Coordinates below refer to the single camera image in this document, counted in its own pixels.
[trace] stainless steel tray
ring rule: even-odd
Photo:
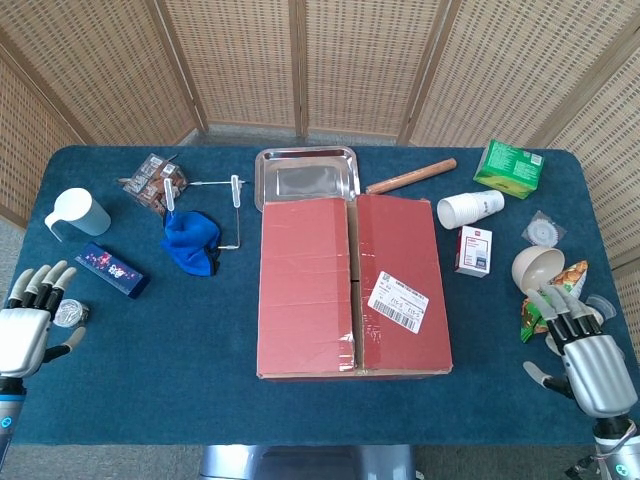
[[[265,202],[360,193],[356,154],[348,147],[270,148],[256,157],[256,208]]]

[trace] robotic hand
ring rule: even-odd
[[[51,322],[76,269],[60,261],[33,272],[22,272],[0,310],[0,471],[27,394],[22,379],[71,352],[86,331],[79,324],[66,342],[47,348]]]
[[[605,480],[640,480],[640,436],[627,415],[638,395],[622,352],[593,312],[563,287],[549,285],[542,291],[551,305],[534,290],[527,295],[547,322],[550,346],[562,358],[566,378],[548,375],[532,362],[523,367],[544,388],[574,399],[596,419],[596,454],[567,470],[567,476],[579,479],[580,471],[598,461]]]

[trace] woven panel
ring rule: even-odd
[[[0,25],[99,143],[174,143],[194,128],[141,1],[0,2]]]
[[[552,142],[576,154],[609,258],[640,247],[640,49]]]
[[[640,271],[616,278],[616,288],[636,358],[640,359]]]
[[[412,143],[526,143],[637,7],[637,0],[463,2]]]
[[[292,127],[287,0],[167,0],[210,122]]]
[[[0,205],[29,219],[49,157],[76,143],[0,61]]]
[[[309,0],[309,127],[397,135],[434,0]]]

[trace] blue cloth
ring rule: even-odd
[[[167,213],[162,248],[185,272],[199,277],[216,273],[220,229],[201,212]]]
[[[567,265],[590,262],[583,294],[598,293],[620,311],[585,180],[576,159],[559,150],[546,158],[540,188],[527,200],[506,197],[502,212],[477,225],[493,231],[491,273],[453,272],[456,232],[436,225],[453,372],[425,380],[274,383],[256,375],[261,214],[251,185],[242,189],[242,247],[221,254],[215,277],[180,270],[160,247],[160,219],[136,204],[115,179],[127,177],[151,153],[179,154],[190,180],[253,181],[260,148],[70,147],[56,153],[44,175],[18,262],[18,271],[73,258],[89,240],[60,223],[59,243],[44,217],[69,187],[92,192],[112,226],[96,242],[147,273],[135,300],[80,269],[68,291],[91,308],[85,340],[73,354],[43,366],[29,394],[15,440],[48,444],[575,444],[591,443],[592,421],[569,400],[534,384],[522,370],[533,360],[562,372],[542,336],[520,341],[523,295],[511,262],[529,244],[521,233],[537,210],[562,225],[558,247]],[[364,186],[435,163],[456,170],[390,195],[427,198],[482,191],[473,182],[481,149],[356,147]],[[189,187],[182,211],[213,216],[222,242],[235,239],[228,189]],[[67,332],[52,335],[64,340]],[[638,371],[622,315],[606,325]]]

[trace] white cup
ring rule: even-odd
[[[504,196],[497,190],[461,193],[438,202],[438,220],[448,230],[469,225],[504,208]]]
[[[60,220],[94,237],[102,235],[111,225],[109,214],[84,188],[70,188],[58,195],[53,212],[44,219],[51,233],[62,241],[53,231],[53,225]]]

